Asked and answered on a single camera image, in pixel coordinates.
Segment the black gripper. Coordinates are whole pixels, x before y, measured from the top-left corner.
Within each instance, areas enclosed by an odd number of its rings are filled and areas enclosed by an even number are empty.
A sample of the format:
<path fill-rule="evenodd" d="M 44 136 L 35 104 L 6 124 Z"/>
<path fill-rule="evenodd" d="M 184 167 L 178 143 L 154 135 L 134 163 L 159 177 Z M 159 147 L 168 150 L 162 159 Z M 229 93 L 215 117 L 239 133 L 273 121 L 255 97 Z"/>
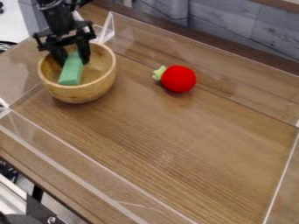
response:
<path fill-rule="evenodd" d="M 90 20 L 48 21 L 48 27 L 32 37 L 40 51 L 50 51 L 51 56 L 63 66 L 68 58 L 64 46 L 75 44 L 83 64 L 90 62 L 90 41 L 96 37 L 94 23 Z"/>

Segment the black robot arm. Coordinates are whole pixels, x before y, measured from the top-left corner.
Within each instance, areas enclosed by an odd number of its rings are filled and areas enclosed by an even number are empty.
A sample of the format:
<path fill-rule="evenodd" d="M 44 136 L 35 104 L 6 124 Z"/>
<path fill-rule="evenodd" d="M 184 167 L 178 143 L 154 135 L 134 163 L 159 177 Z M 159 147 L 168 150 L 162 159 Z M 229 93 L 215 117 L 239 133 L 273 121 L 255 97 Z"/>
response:
<path fill-rule="evenodd" d="M 38 10 L 42 12 L 48 27 L 36 32 L 32 37 L 39 51 L 48 51 L 63 66 L 68 58 L 66 47 L 75 45 L 83 64 L 90 62 L 90 41 L 96 37 L 94 22 L 76 20 L 74 12 L 94 0 L 38 0 Z"/>

